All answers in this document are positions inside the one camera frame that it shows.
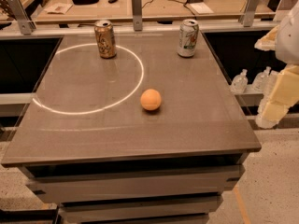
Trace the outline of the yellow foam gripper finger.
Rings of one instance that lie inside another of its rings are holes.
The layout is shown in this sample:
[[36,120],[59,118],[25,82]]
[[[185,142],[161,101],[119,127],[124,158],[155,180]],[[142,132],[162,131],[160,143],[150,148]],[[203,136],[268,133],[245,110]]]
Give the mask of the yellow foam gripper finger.
[[279,26],[277,25],[273,29],[271,29],[266,35],[262,38],[258,39],[254,45],[254,48],[269,51],[276,49],[276,37],[278,33]]
[[280,72],[272,71],[270,73],[255,122],[260,128],[273,128],[298,102],[299,66],[287,64]]

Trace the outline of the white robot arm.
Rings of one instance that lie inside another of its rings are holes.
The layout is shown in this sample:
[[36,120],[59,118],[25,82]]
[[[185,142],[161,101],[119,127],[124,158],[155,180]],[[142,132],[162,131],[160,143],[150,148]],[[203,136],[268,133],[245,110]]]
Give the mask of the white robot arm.
[[270,129],[299,102],[299,1],[254,47],[273,50],[276,58],[286,64],[280,72],[270,73],[255,120],[260,128]]

